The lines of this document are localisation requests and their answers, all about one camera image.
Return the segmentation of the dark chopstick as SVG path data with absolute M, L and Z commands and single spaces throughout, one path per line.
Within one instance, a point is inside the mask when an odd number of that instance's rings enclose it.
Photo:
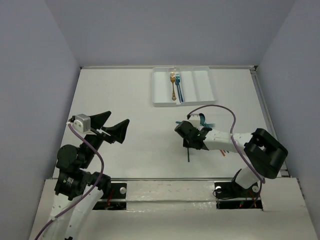
M 187 162 L 190 163 L 190 150 L 187 147 Z

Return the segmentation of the purple metal spoon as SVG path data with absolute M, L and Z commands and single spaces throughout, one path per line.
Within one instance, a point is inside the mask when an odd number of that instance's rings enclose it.
M 206 126 L 205 115 L 203 113 L 199 113 L 198 115 L 199 115 L 199 118 L 200 118 L 200 124 L 205 127 Z

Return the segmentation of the blue metal fork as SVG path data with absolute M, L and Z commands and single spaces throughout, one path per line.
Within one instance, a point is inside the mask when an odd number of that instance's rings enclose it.
M 183 96 L 182 96 L 182 92 L 181 92 L 181 88 L 180 88 L 180 81 L 181 81 L 180 75 L 176 74 L 175 75 L 175 85 L 176 85 L 176 88 L 177 88 L 179 101 L 182 103 L 183 102 Z
M 184 97 L 183 97 L 183 92 L 182 92 L 182 88 L 181 88 L 181 76 L 180 74 L 177 74 L 175 76 L 175 82 L 176 82 L 176 86 L 177 86 L 177 89 L 178 89 L 178 93 L 179 93 L 179 100 L 181 103 L 184 102 Z

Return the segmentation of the ornate gold fork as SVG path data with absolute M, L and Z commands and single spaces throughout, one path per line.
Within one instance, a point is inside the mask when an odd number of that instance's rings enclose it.
M 171 72 L 170 73 L 170 82 L 172 84 L 172 96 L 171 96 L 171 99 L 173 101 L 176 101 L 177 97 L 176 97 L 176 93 L 175 93 L 175 73 L 174 72 Z

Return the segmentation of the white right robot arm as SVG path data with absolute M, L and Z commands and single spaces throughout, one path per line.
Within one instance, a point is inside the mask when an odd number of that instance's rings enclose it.
M 242 196 L 252 185 L 264 183 L 265 179 L 275 179 L 288 156 L 288 150 L 263 128 L 253 133 L 230 133 L 210 127 L 198 129 L 184 120 L 174 131 L 182 137 L 185 148 L 224 150 L 240 155 L 246 167 L 240 169 L 230 183 L 235 196 Z

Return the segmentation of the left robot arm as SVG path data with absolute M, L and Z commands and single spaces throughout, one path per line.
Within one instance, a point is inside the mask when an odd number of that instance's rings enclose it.
M 77 114 L 67 121 L 66 126 L 82 143 L 63 145 L 57 152 L 59 173 L 51 212 L 35 239 L 76 240 L 92 210 L 125 209 L 125 203 L 113 200 L 126 198 L 127 184 L 112 182 L 104 174 L 104 160 L 98 152 L 103 142 L 121 144 L 125 140 L 129 119 L 105 127 L 111 114 Z

